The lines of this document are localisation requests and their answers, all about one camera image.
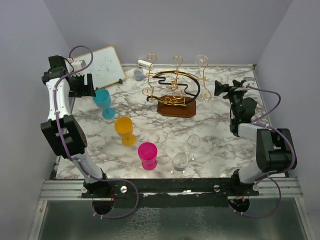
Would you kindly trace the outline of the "blue plastic wine glass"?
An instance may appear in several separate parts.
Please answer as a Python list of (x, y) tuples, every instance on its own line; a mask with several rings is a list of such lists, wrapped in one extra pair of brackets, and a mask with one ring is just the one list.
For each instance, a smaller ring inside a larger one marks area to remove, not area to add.
[(111, 95), (107, 89), (98, 89), (95, 91), (95, 96), (92, 97), (96, 106), (102, 109), (102, 117), (112, 119), (116, 115), (116, 111), (111, 107)]

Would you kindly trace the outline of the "clear wine glass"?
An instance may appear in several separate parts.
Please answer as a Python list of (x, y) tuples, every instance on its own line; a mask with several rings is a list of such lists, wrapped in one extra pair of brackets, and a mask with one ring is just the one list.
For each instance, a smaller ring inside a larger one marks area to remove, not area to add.
[(195, 76), (198, 78), (202, 78), (204, 75), (204, 69), (208, 66), (209, 64), (209, 59), (205, 55), (197, 55), (195, 57), (194, 63), (197, 65), (198, 70), (195, 73)]

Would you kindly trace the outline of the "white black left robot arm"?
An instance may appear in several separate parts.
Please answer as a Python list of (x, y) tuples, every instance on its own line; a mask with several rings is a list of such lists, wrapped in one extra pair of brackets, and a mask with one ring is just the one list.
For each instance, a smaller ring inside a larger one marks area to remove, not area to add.
[(42, 76), (49, 94), (49, 114), (40, 129), (56, 156), (69, 160), (84, 177), (82, 197), (105, 198), (111, 186), (107, 176), (91, 159), (87, 138), (71, 113), (70, 98), (94, 97), (92, 74), (80, 71), (82, 61), (54, 55), (48, 58), (50, 68)]

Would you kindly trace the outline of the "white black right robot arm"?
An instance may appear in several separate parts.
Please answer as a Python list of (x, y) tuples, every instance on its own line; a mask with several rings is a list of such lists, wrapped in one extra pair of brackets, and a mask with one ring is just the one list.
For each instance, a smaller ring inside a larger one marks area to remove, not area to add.
[(229, 100), (230, 132), (236, 137), (256, 143), (255, 162), (232, 174), (230, 191), (240, 196), (266, 177), (295, 169), (298, 161), (290, 130), (274, 128), (253, 119), (258, 103), (245, 96), (250, 88), (247, 80), (233, 80), (232, 85), (216, 80), (214, 84), (214, 96), (223, 94), (223, 98)]

